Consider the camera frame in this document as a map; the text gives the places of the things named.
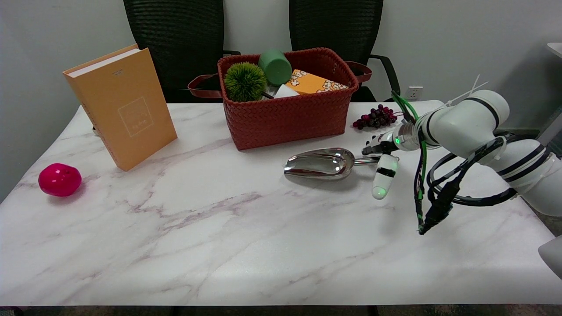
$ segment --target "green cup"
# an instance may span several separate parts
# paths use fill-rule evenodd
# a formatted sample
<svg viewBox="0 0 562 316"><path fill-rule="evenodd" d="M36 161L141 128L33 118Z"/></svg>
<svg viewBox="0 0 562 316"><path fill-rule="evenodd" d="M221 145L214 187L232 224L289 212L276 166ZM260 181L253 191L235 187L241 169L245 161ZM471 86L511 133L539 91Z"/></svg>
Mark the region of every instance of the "green cup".
<svg viewBox="0 0 562 316"><path fill-rule="evenodd" d="M278 49L270 49L260 55L259 67L271 85L276 87L287 83L293 73L291 63Z"/></svg>

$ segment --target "woven basket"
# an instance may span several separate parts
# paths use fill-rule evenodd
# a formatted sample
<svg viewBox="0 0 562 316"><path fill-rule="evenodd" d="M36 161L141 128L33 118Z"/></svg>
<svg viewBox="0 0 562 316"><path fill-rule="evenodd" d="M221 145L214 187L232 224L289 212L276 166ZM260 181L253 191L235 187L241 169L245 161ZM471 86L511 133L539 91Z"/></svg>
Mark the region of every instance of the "woven basket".
<svg viewBox="0 0 562 316"><path fill-rule="evenodd" d="M199 76L189 84L188 88L196 97L223 99L226 122L238 150L343 134L351 95L359 88L360 82L367 81L371 76L366 66L346 63L328 48L288 52L285 57L293 69L345 84L348 89L263 101L230 100L224 87L226 71L238 62L257 64L260 55L236 55L220 59L218 68L222 93L195 88L213 75ZM348 65L365 74L355 76Z"/></svg>

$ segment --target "bunch of grapes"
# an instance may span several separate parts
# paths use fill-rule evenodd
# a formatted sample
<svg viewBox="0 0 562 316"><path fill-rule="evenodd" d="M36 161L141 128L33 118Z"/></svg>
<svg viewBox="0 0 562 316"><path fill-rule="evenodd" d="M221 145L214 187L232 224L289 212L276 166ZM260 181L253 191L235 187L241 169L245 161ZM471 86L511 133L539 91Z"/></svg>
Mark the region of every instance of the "bunch of grapes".
<svg viewBox="0 0 562 316"><path fill-rule="evenodd" d="M365 127L381 128L396 122L397 117L388 106L379 104L378 109L371 109L371 113L361 115L361 119L353 122L353 127L363 129Z"/></svg>

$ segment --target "orange book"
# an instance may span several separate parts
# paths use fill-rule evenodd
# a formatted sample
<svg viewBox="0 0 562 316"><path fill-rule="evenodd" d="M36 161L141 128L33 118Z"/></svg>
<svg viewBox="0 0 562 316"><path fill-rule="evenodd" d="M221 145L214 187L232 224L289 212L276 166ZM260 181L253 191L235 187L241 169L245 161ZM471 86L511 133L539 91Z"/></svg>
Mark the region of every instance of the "orange book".
<svg viewBox="0 0 562 316"><path fill-rule="evenodd" d="M348 88L346 85L309 74L299 69L293 70L291 79L285 85L295 90L298 94L311 94Z"/></svg>
<svg viewBox="0 0 562 316"><path fill-rule="evenodd" d="M148 48L125 47L63 74L120 169L178 137Z"/></svg>

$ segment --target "stainless steel scoop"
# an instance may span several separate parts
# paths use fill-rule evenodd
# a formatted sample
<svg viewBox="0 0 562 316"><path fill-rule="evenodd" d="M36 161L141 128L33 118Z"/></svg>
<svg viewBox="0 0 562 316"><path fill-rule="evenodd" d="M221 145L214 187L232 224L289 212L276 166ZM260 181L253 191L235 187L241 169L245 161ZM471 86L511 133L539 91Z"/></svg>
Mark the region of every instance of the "stainless steel scoop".
<svg viewBox="0 0 562 316"><path fill-rule="evenodd" d="M351 174L355 165L378 163L380 157L355 159L344 148L324 148L294 155L285 164L285 176L300 178L341 180Z"/></svg>

